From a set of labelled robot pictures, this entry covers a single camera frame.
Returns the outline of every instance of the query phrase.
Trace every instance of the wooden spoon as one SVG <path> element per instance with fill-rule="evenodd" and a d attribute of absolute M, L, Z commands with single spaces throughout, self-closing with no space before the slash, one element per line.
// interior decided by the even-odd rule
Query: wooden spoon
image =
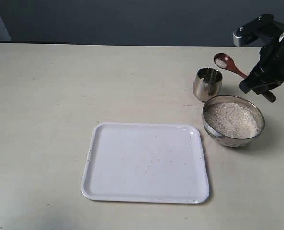
<path fill-rule="evenodd" d="M 234 63 L 233 59 L 228 54 L 224 53 L 216 54 L 214 56 L 214 63 L 222 69 L 238 74 L 244 79 L 247 78 L 247 75 L 245 73 L 242 73 L 236 67 L 236 64 Z M 263 92 L 262 95 L 270 102 L 276 101 L 276 96 L 269 90 Z"/>

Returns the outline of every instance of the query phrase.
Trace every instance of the white plastic tray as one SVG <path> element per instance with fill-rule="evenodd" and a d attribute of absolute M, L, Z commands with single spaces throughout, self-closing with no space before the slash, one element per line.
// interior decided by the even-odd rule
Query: white plastic tray
<path fill-rule="evenodd" d="M 97 125 L 81 190 L 91 200 L 205 201 L 209 184 L 198 130 L 170 124 Z"/>

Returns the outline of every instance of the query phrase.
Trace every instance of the bowl rim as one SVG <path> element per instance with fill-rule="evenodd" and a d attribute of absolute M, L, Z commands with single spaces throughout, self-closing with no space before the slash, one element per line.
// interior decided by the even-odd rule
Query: bowl rim
<path fill-rule="evenodd" d="M 205 107 L 206 107 L 206 105 L 208 104 L 209 101 L 211 101 L 212 99 L 214 99 L 214 98 L 216 98 L 216 97 L 222 97 L 222 96 L 239 98 L 239 99 L 241 99 L 241 100 L 244 100 L 244 101 L 248 102 L 248 103 L 251 104 L 254 108 L 256 108 L 257 111 L 261 114 L 261 116 L 262 116 L 262 121 L 263 121 L 263 127 L 262 127 L 262 129 L 260 130 L 260 132 L 258 132 L 258 133 L 257 133 L 255 136 L 253 136 L 253 137 L 239 139 L 239 138 L 232 138 L 232 137 L 226 136 L 226 135 L 224 135 L 224 134 L 218 132 L 215 128 L 213 128 L 213 127 L 209 124 L 209 122 L 207 121 L 207 119 L 205 118 L 205 116 L 204 116 L 204 110 L 205 110 Z M 264 128 L 265 128 L 265 119 L 264 119 L 264 116 L 263 116 L 262 112 L 260 111 L 260 109 L 259 109 L 257 106 L 255 106 L 252 102 L 250 102 L 250 101 L 248 101 L 248 100 L 246 100 L 246 99 L 244 99 L 244 98 L 242 98 L 242 97 L 238 97 L 238 96 L 234 96 L 234 95 L 218 95 L 218 96 L 215 96 L 215 97 L 211 97 L 208 101 L 205 102 L 205 104 L 204 104 L 204 106 L 203 106 L 203 118 L 204 118 L 204 120 L 207 122 L 207 124 L 208 124 L 215 132 L 219 133 L 220 135 L 222 135 L 222 136 L 224 136 L 224 137 L 231 138 L 231 139 L 234 139 L 234 140 L 249 140 L 249 139 L 254 139 L 254 138 L 258 137 L 258 136 L 262 133 L 262 131 L 264 130 Z"/>

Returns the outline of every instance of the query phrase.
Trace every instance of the bowl of rice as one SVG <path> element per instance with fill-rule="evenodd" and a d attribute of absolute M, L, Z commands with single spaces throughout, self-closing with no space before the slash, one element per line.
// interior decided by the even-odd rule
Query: bowl of rice
<path fill-rule="evenodd" d="M 206 132 L 224 146 L 244 146 L 261 134 L 265 121 L 251 102 L 232 95 L 209 99 L 203 107 Z"/>

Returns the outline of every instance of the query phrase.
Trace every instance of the metal cup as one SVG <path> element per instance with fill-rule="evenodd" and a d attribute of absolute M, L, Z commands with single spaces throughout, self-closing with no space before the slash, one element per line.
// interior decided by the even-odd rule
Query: metal cup
<path fill-rule="evenodd" d="M 213 68 L 202 68 L 197 72 L 193 93 L 198 100 L 206 102 L 219 94 L 223 75 Z"/>

